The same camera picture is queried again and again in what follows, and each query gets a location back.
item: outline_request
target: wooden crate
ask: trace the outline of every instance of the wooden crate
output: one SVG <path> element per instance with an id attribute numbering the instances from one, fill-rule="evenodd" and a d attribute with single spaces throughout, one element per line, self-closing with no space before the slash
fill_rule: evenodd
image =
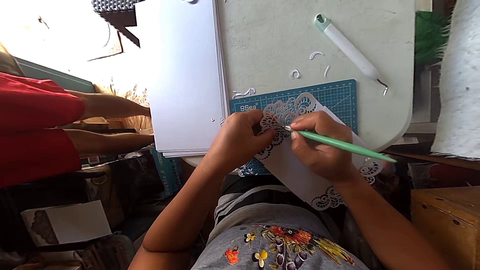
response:
<path id="1" fill-rule="evenodd" d="M 480 186 L 412 190 L 411 211 L 452 269 L 480 270 Z"/>

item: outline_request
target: hand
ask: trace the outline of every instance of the hand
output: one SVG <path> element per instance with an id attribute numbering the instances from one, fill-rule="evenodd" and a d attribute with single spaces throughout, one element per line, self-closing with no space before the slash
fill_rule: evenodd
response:
<path id="1" fill-rule="evenodd" d="M 314 130 L 317 134 L 352 143 L 352 130 L 337 123 L 324 111 L 304 114 L 296 118 L 290 127 L 294 130 Z M 323 144 L 312 147 L 305 137 L 295 131 L 291 137 L 292 151 L 300 161 L 332 184 L 358 177 L 350 152 Z"/>
<path id="2" fill-rule="evenodd" d="M 271 144 L 276 135 L 275 130 L 268 130 L 258 136 L 252 130 L 252 126 L 260 122 L 263 115 L 261 110 L 249 110 L 228 116 L 200 163 L 202 167 L 227 174 Z"/>

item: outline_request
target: red shirt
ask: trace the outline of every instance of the red shirt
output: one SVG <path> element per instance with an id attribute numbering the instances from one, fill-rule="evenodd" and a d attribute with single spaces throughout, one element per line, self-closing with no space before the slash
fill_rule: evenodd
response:
<path id="1" fill-rule="evenodd" d="M 54 127 L 84 111 L 80 98 L 51 80 L 0 73 L 0 187 L 79 170 L 73 143 Z"/>

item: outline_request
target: lace paper cutout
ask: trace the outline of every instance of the lace paper cutout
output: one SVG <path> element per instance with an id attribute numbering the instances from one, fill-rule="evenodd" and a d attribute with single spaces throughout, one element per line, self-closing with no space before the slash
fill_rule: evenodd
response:
<path id="1" fill-rule="evenodd" d="M 281 145 L 284 139 L 290 136 L 290 132 L 282 129 L 282 126 L 289 125 L 292 121 L 300 115 L 313 112 L 317 109 L 317 100 L 310 93 L 302 93 L 297 98 L 290 98 L 287 102 L 277 101 L 275 104 L 269 104 L 264 109 L 264 117 L 260 122 L 262 131 L 264 133 L 269 129 L 276 130 L 276 136 L 267 148 L 260 151 L 256 158 L 265 160 L 270 157 L 272 150 Z M 369 184 L 375 182 L 375 175 L 382 171 L 382 163 L 380 160 L 373 158 L 366 158 L 361 164 L 359 171 L 365 177 Z M 240 176 L 252 174 L 252 170 L 248 170 L 246 166 L 238 168 Z M 313 198 L 310 204 L 317 210 L 325 210 L 329 207 L 335 208 L 344 201 L 341 195 L 334 189 L 333 186 L 328 185 L 325 192 Z"/>
<path id="2" fill-rule="evenodd" d="M 374 158 L 366 158 L 359 171 L 369 184 L 375 182 L 375 176 L 383 170 L 382 162 Z"/>
<path id="3" fill-rule="evenodd" d="M 289 98 L 286 103 L 281 100 L 275 104 L 269 104 L 264 109 L 264 117 L 260 122 L 264 133 L 269 129 L 276 130 L 276 136 L 271 145 L 260 151 L 256 158 L 264 160 L 270 156 L 272 149 L 280 145 L 283 140 L 290 136 L 290 132 L 282 129 L 282 126 L 289 125 L 300 115 L 310 113 L 315 110 L 317 101 L 310 93 L 302 93 L 297 98 Z"/>
<path id="4" fill-rule="evenodd" d="M 313 198 L 310 204 L 317 210 L 325 210 L 329 207 L 335 208 L 341 204 L 344 204 L 344 202 L 342 196 L 340 196 L 340 193 L 338 193 L 331 185 L 327 188 L 323 195 Z"/>

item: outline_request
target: white table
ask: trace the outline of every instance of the white table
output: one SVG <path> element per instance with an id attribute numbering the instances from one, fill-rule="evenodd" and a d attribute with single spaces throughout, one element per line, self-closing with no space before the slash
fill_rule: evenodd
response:
<path id="1" fill-rule="evenodd" d="M 226 76 L 232 91 L 265 94 L 357 80 L 359 136 L 380 151 L 410 123 L 415 0 L 217 0 Z M 323 13 L 380 71 L 390 87 L 365 76 L 314 24 Z M 309 56 L 321 51 L 314 60 Z M 325 68 L 331 69 L 324 77 Z M 292 80 L 290 70 L 301 78 Z M 185 160 L 198 164 L 201 157 Z"/>

